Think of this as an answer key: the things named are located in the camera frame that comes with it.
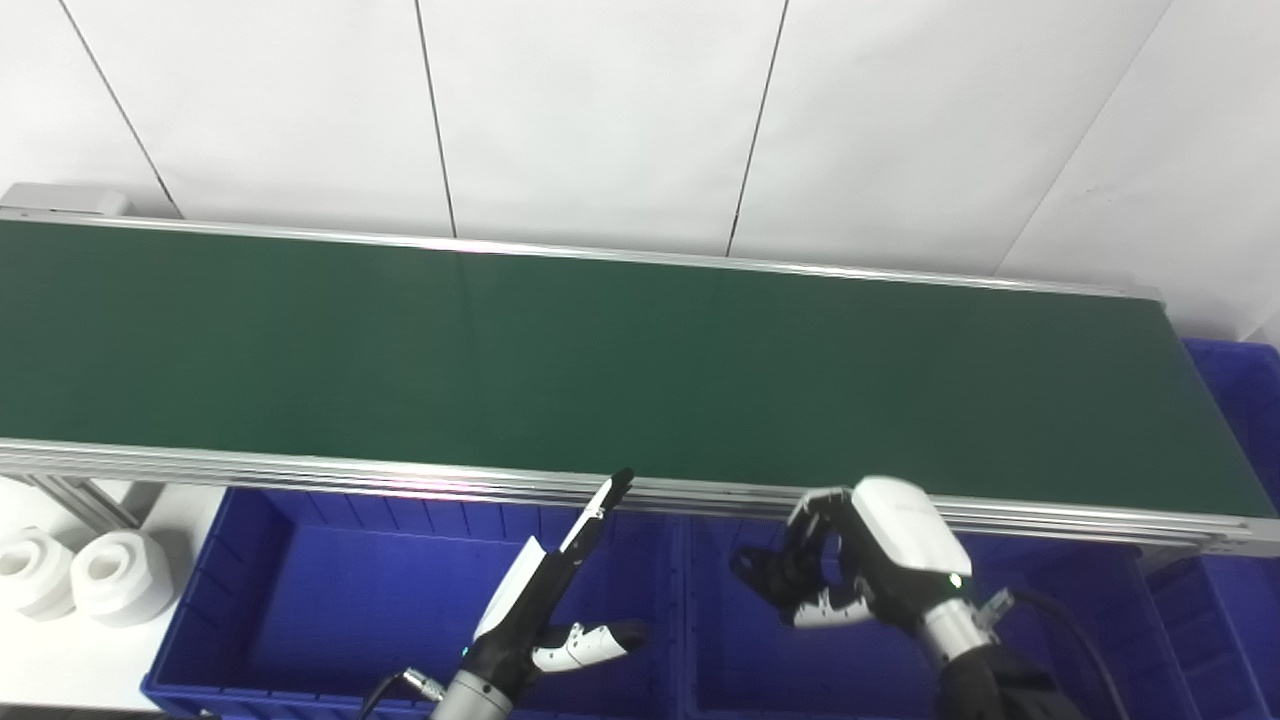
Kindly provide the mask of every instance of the blue storage crate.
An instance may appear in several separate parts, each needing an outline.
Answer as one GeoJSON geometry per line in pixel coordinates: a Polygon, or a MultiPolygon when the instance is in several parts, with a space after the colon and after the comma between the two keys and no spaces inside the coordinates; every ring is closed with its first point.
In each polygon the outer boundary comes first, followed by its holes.
{"type": "MultiPolygon", "coordinates": [[[[163,710],[255,720],[342,720],[379,679],[412,665],[448,683],[530,534],[558,544],[577,511],[330,493],[232,489],[143,692],[163,710]]],[[[517,717],[666,717],[682,548],[660,515],[616,512],[557,623],[637,618],[632,656],[544,676],[517,717]]],[[[383,720],[419,720],[390,700],[383,720]]]]}
{"type": "Polygon", "coordinates": [[[1256,342],[1183,343],[1271,503],[1280,510],[1280,352],[1256,342]]]}
{"type": "Polygon", "coordinates": [[[1198,557],[1148,582],[1201,717],[1280,717],[1280,565],[1198,557]]]}
{"type": "MultiPolygon", "coordinates": [[[[1280,354],[1248,342],[1184,343],[1280,509],[1280,354]]],[[[1203,720],[1280,717],[1280,560],[1192,559],[1149,582],[1203,720]]]]}
{"type": "MultiPolygon", "coordinates": [[[[780,528],[692,520],[684,712],[721,720],[933,717],[936,673],[906,634],[877,623],[787,628],[732,577],[732,548],[776,543],[780,528]]],[[[1132,548],[977,536],[964,542],[982,597],[1006,585],[1028,587],[1073,611],[1101,647],[1132,717],[1199,720],[1132,548]]],[[[997,630],[1006,644],[1050,669],[1089,717],[1114,717],[1092,665],[1065,630],[1024,607],[997,630]]]]}

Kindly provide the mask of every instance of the robotic hand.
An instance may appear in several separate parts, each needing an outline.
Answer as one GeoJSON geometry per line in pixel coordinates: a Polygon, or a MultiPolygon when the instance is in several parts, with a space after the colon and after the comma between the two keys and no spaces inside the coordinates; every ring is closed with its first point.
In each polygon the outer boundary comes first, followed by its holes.
{"type": "Polygon", "coordinates": [[[563,673],[621,657],[645,641],[645,626],[628,620],[604,625],[549,626],[582,560],[595,547],[612,510],[635,474],[614,473],[600,486],[557,550],[529,538],[498,584],[462,666],[453,676],[433,720],[502,720],[521,691],[543,673],[563,673]]]}
{"type": "Polygon", "coordinates": [[[806,493],[781,550],[737,548],[731,569],[796,628],[874,618],[915,637],[938,667],[943,720],[1083,720],[1053,679],[979,620],[968,598],[969,553],[918,486],[864,478],[854,489],[806,493]],[[841,582],[822,573],[827,534],[838,541],[841,582]]]}

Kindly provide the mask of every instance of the black cable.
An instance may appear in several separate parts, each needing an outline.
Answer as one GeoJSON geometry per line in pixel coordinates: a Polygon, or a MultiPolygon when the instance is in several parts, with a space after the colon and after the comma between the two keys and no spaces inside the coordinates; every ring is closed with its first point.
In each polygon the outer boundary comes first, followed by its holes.
{"type": "Polygon", "coordinates": [[[1098,646],[1093,644],[1093,639],[1089,638],[1083,628],[1080,628],[1080,624],[1076,623],[1071,612],[1059,601],[1036,591],[1010,588],[1009,593],[1014,597],[1015,603],[1021,602],[1029,605],[1044,615],[1048,615],[1053,620],[1057,620],[1062,626],[1070,630],[1071,635],[1075,637],[1075,641],[1084,648],[1085,655],[1089,656],[1093,669],[1097,671],[1098,678],[1102,680],[1102,685],[1111,697],[1111,703],[1116,708],[1116,717],[1120,720],[1129,720],[1129,711],[1125,710],[1124,701],[1120,700],[1120,688],[1116,687],[1115,678],[1112,678],[1111,671],[1107,670],[1107,664],[1102,659],[1102,652],[1098,651],[1098,646]]]}
{"type": "Polygon", "coordinates": [[[375,687],[371,693],[365,696],[365,702],[360,705],[360,712],[356,714],[356,720],[367,720],[367,717],[374,712],[374,707],[378,707],[378,703],[387,697],[387,693],[392,691],[392,685],[401,679],[401,675],[403,675],[403,673],[394,673],[383,678],[383,682],[378,683],[378,687],[375,687]]]}

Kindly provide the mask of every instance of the conveyor belt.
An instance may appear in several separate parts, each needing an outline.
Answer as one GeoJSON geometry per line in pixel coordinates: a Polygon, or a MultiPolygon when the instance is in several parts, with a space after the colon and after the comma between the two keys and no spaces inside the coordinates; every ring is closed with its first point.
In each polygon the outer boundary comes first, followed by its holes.
{"type": "Polygon", "coordinates": [[[1270,528],[1158,302],[1091,292],[5,220],[0,471],[576,502],[632,465],[637,505],[737,515],[883,473],[993,532],[1270,528]]]}

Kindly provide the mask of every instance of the white wall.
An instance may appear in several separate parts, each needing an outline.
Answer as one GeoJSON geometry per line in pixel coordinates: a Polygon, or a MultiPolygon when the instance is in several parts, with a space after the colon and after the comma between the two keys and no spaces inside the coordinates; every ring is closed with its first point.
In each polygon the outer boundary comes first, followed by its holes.
{"type": "Polygon", "coordinates": [[[1138,284],[1188,333],[1280,327],[1268,0],[67,6],[0,0],[0,184],[1138,284]]]}
{"type": "Polygon", "coordinates": [[[22,181],[96,184],[173,217],[56,0],[0,0],[0,193],[22,181]]]}

